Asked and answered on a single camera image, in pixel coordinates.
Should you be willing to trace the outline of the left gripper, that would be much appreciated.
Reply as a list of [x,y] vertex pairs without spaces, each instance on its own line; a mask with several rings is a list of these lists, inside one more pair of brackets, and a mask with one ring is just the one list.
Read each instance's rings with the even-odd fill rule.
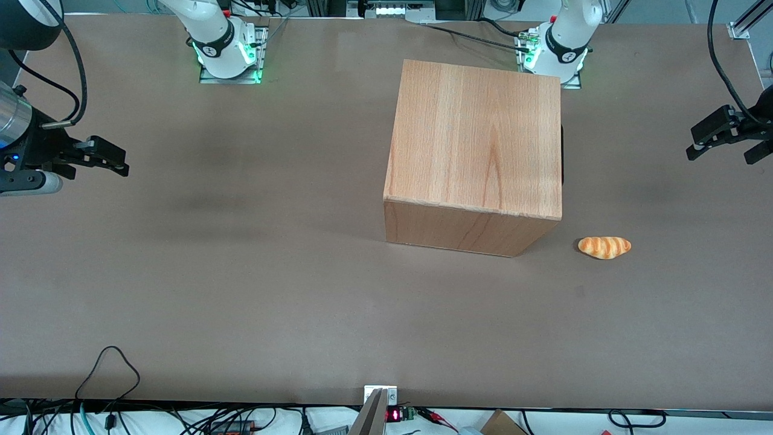
[[687,159],[697,160],[713,147],[732,143],[733,130],[737,129],[745,140],[760,141],[743,154],[747,165],[753,165],[773,154],[772,136],[772,85],[762,91],[756,104],[743,111],[731,105],[723,105],[691,127],[693,143],[685,150]]

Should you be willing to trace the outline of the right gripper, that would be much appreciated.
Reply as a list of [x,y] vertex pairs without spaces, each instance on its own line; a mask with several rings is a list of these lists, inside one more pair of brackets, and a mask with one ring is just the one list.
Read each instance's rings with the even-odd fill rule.
[[41,124],[51,121],[49,115],[34,111],[27,131],[2,148],[2,170],[11,163],[15,170],[44,170],[74,181],[76,165],[98,167],[128,177],[124,149],[100,136],[89,136],[80,141],[70,137],[65,129],[41,128]]

